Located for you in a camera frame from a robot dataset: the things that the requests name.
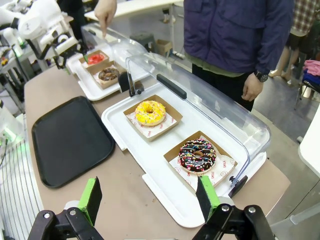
black handle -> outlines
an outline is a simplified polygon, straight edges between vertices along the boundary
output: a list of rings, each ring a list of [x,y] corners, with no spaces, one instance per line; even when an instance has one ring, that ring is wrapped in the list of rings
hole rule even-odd
[[[231,182],[233,182],[234,181],[234,177],[232,176],[232,177],[230,177],[230,181]],[[238,181],[235,185],[234,185],[234,187],[232,188],[232,190],[229,192],[229,197],[230,198],[233,198],[234,197],[234,195],[236,195],[241,189],[242,189],[242,187],[246,184],[246,182],[247,182],[247,180],[248,180],[248,176],[247,175],[245,175],[240,181]]]
[[[158,74],[156,76],[156,79],[181,99],[184,99],[184,100],[187,99],[187,93],[181,87],[175,85],[172,81],[170,81],[165,76]]]
[[[89,29],[88,32],[91,33],[92,35],[97,35],[96,32],[91,29]]]

clear plastic cover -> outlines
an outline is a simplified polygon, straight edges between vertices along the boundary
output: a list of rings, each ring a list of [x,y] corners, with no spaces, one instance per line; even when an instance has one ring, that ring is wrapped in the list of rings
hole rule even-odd
[[[123,68],[126,67],[126,59],[134,55],[147,53],[147,50],[138,42],[123,36],[121,33],[108,28],[105,39],[102,38],[102,31],[97,23],[88,24],[82,27],[82,35],[85,44],[89,49],[108,48],[113,61]]]
[[[150,80],[150,77],[157,79],[175,93],[177,98],[185,100],[190,107],[197,109],[199,114],[221,128],[233,139],[233,144],[244,149],[246,160],[238,162],[242,167],[231,186],[237,183],[251,161],[268,147],[271,133],[266,124],[208,83],[169,62],[167,58],[154,53],[133,55],[126,59],[126,68],[132,95],[143,95],[131,79],[131,72],[141,68],[149,73],[146,80]]]

pink cloth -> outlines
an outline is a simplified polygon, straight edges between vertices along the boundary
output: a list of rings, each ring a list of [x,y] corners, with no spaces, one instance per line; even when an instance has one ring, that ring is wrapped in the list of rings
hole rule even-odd
[[[303,70],[308,69],[308,74],[320,76],[320,61],[306,60],[304,62]]]

plaid shirt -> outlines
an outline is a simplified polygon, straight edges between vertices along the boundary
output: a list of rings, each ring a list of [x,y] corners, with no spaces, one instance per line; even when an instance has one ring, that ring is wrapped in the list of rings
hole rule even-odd
[[[295,0],[292,30],[307,35],[320,10],[320,0]]]

white table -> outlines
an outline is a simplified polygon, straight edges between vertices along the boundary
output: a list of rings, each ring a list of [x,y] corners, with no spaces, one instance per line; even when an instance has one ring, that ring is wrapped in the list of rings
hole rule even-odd
[[[300,159],[320,178],[320,105],[315,113],[315,116],[306,132],[299,148],[298,154]],[[273,232],[281,234],[285,229],[291,228],[294,225],[320,213],[320,202],[308,209],[277,222],[271,226]]]
[[[320,178],[320,105],[298,149],[301,160]]]
[[[114,18],[128,17],[132,15],[142,14],[144,12],[153,11],[156,9],[169,8],[170,19],[170,40],[172,42],[173,50],[175,49],[175,36],[174,36],[174,23],[172,21],[172,14],[174,11],[174,5],[181,3],[183,0],[130,0],[120,2],[117,5],[117,9]],[[84,14],[86,18],[98,21],[94,11],[90,11]]]

